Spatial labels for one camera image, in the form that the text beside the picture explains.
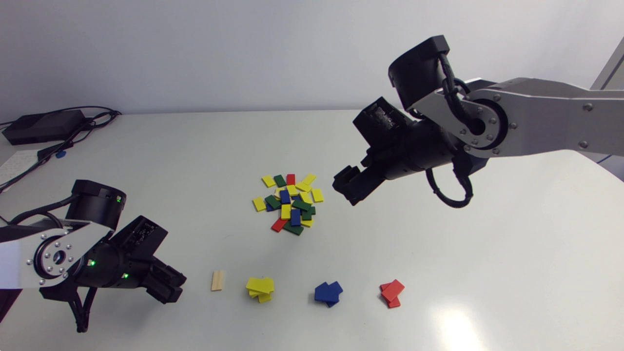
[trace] black cable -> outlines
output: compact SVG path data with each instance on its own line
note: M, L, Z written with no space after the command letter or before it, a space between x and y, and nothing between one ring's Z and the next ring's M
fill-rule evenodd
M455 208L455 209L460 209L466 205L468 205L470 203L470 200L472 199L473 193L472 193L472 183L470 183L470 178L468 177L457 177L457 180L459 181L460 185L464 188L464 190L466 191L466 197L464 198L464 200L462 201L458 201L458 200L452 200L449 199L448 197L446 197L442 191L440 190L440 188L437 186L436 184L436 179L433 176L433 169L428 168L427 170L425 170L425 174L427 175L427 181L429 182L429 186L431 186L431 189L433 190L433 193L435 195L438 196L438 198L440 198L440 200L442 200L443 203Z

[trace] green block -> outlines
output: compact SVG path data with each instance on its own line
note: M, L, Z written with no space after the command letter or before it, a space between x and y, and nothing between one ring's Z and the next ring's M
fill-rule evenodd
M284 180L284 177L281 176L281 174L274 176L273 179L275 180L275 184L277 184L278 187L286 186L286 181Z
M286 222L286 224L284 224L284 229L288 230L289 232L293 233L293 234L297 234L297 235L301 235L301 233L303 232L303 227L293 227L292 225L290 225L290 221Z
M297 208L297 209L302 209L304 211L309 211L310 207L312 207L312 205L305 203L303 201L299 201L299 200L295 200L293 201L293 207Z
M279 209L281 207L281 202L275 198L273 195L269 195L265 197L265 201L267 204L271 205L274 209Z

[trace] pile of colored blocks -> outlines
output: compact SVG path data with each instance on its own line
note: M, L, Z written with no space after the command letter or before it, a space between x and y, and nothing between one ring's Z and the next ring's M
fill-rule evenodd
M253 199L256 211L268 212L279 209L280 217L271 226L276 232L286 229L296 235L301 235L303 227L312 227L316 214L314 202L323 202L321 189L312 189L312 182L316 179L314 174L308 174L301 182L295 181L294 174L288 174L286 180L280 175L271 177L266 175L262 181L266 187L277 186L275 193L262 199Z

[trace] yellow block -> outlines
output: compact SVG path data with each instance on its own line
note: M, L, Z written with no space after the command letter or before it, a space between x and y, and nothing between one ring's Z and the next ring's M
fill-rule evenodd
M262 279L251 277L247 281L245 288L247 288L247 290L254 290L263 294L270 294L275 289L273 286L273 279L269 277L264 277Z
M325 201L325 199L323 198L323 193L321 192L321 189L313 189L312 190L312 197L314 197L314 202L323 202L323 201Z
M301 196L301 200L303 200L303 202L307 202L309 204L312 203L312 198L310 197L310 193L309 192L300 192L299 196Z
M286 185L286 189L288 190L290 196L295 196L296 194L299 194L297 188L295 188L294 185Z
M281 218L282 219L290 219L290 204L282 204L281 205Z
M258 295L258 302L263 303L271 300L271 294L260 294Z
M275 186L275 180L273 180L273 177L270 175L262 177L262 181L265 183L267 188Z
M257 212L266 210L265 201L261 197L253 199L253 205L256 207Z
M301 191L305 191L305 192L308 192L308 191L312 190L312 187L309 186L308 184L305 184L304 182L300 182L300 183L295 184L295 188L297 188L297 189L299 189Z

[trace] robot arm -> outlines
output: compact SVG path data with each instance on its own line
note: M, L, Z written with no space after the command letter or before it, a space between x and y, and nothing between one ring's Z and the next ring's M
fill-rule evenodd
M624 155L624 91L529 78L464 83L453 76L448 52L444 36L432 37L390 65L392 85L414 118L380 98L353 121L370 145L365 170L347 166L333 184L352 205L386 179L425 171L434 193L459 208L472 198L469 176L490 157L560 149ZM436 186L433 168L450 162L464 200Z

